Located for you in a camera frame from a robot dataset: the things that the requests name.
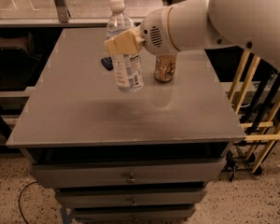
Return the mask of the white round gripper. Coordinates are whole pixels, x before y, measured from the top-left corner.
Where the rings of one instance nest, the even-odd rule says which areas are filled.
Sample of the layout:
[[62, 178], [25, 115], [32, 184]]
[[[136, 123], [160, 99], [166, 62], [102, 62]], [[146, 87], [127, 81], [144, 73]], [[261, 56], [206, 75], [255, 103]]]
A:
[[152, 11], [142, 20], [140, 27], [134, 27], [107, 39], [106, 50], [111, 55], [134, 55], [145, 46], [146, 50], [154, 55], [178, 53], [169, 33], [171, 9], [162, 7]]

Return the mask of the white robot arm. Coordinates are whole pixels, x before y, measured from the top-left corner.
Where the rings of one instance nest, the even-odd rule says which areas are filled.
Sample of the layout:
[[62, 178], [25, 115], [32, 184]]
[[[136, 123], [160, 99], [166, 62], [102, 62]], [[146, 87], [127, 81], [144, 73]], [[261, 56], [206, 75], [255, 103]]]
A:
[[149, 13], [105, 42], [111, 55], [238, 46], [280, 73], [280, 0], [185, 0]]

